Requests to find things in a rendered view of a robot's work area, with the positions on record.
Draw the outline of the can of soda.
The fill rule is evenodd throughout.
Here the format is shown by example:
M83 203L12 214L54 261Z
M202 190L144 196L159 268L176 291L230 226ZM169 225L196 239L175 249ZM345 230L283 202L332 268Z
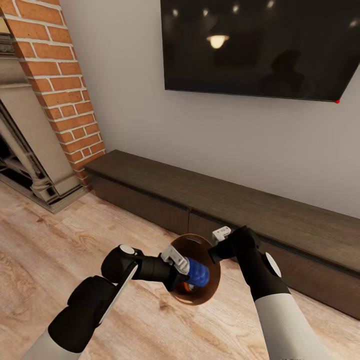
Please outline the can of soda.
M198 290L198 288L200 288L198 286L194 286L194 285L186 283L186 282L187 281L177 284L175 289L177 288L177 289L182 290L184 292L188 292L188 293L193 294Z
M181 274L190 276L189 281L186 283L200 288L205 287L210 280L208 267L190 257L184 256L184 258L189 264L188 272L184 272L176 263L174 263L174 266Z

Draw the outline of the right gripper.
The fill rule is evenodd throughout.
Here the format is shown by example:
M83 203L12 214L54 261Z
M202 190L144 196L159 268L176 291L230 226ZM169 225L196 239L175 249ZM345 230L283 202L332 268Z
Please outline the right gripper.
M216 246L214 246L208 250L208 254L214 264L217 264L217 263L221 262L222 260L226 260L226 259L235 257L235 256L230 255L225 250L225 241L226 241L226 239L224 239L219 244L217 244Z

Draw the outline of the trash can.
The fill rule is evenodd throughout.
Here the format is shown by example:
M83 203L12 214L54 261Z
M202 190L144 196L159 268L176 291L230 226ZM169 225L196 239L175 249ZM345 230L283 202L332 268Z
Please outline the trash can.
M195 237L202 240L202 243L189 239L188 237ZM221 263L213 263L208 250L213 246L204 237L197 234L184 234L177 237L170 243L182 257L191 258L205 266L209 270L209 281L206 286L200 287L195 293L184 292L180 289L174 289L169 293L181 304L196 307L201 306L215 295L221 281Z

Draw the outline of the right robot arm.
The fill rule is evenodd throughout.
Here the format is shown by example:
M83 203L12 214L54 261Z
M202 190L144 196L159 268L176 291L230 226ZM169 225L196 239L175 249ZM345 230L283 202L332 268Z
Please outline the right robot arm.
M258 313L269 360L334 360L305 318L281 271L247 225L230 233L228 226L212 232L216 246L208 250L214 264L237 257ZM225 239L225 236L228 238Z

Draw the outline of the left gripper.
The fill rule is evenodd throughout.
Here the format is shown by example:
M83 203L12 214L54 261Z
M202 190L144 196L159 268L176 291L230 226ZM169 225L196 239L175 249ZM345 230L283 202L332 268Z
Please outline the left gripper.
M180 273L173 264L165 262L161 254L158 257L153 258L153 272L150 278L146 281L161 282L164 283L166 289L169 292L173 292L178 284L188 282L190 275Z

